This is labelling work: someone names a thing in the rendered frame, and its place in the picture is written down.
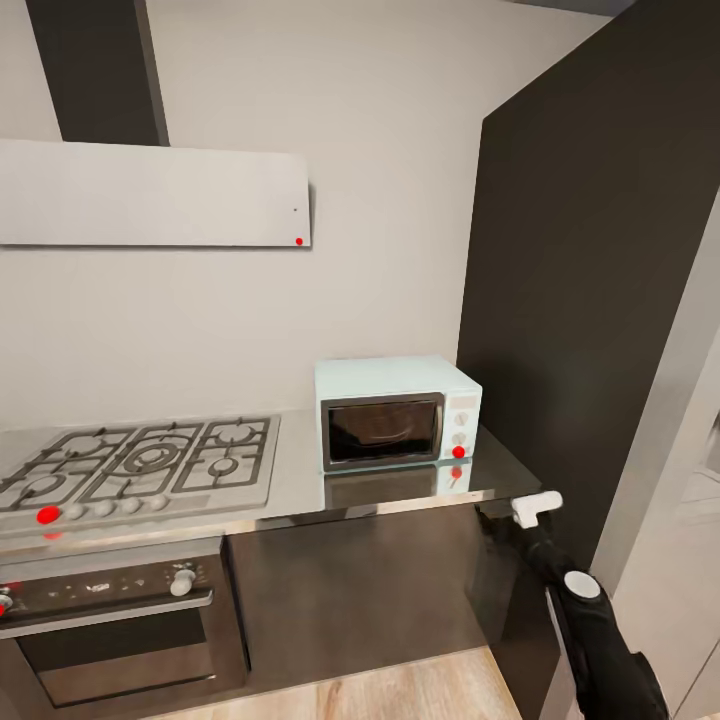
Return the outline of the microwave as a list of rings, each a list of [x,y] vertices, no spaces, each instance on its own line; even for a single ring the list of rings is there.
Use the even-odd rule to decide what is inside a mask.
[[[317,361],[319,469],[468,457],[482,387],[441,355]]]

